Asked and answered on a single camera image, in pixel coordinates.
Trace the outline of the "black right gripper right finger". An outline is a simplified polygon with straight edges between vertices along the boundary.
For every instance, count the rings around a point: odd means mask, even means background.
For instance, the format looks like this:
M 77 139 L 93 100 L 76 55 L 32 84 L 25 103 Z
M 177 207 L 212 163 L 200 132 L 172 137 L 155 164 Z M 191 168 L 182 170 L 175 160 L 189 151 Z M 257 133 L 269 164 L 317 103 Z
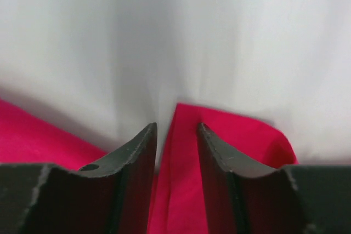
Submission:
M 275 169 L 203 123 L 197 145 L 209 233 L 350 233 L 350 166 Z

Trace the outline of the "pink t shirt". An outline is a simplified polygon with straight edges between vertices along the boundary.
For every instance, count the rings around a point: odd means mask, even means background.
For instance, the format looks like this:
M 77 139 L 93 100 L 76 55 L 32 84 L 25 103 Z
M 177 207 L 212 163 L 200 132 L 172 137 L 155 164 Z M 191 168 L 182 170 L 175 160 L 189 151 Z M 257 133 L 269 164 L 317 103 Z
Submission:
M 283 133 L 251 117 L 178 104 L 154 178 L 148 233 L 207 233 L 196 128 L 207 124 L 224 141 L 273 168 L 296 164 Z M 1 161 L 53 162 L 78 169 L 104 152 L 24 110 L 1 101 Z

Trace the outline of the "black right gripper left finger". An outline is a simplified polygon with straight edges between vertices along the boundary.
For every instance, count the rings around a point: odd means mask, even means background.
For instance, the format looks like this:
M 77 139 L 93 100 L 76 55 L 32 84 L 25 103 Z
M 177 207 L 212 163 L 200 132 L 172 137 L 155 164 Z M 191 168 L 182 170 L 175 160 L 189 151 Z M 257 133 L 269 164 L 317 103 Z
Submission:
M 1 233 L 145 233 L 157 125 L 78 171 L 1 165 Z

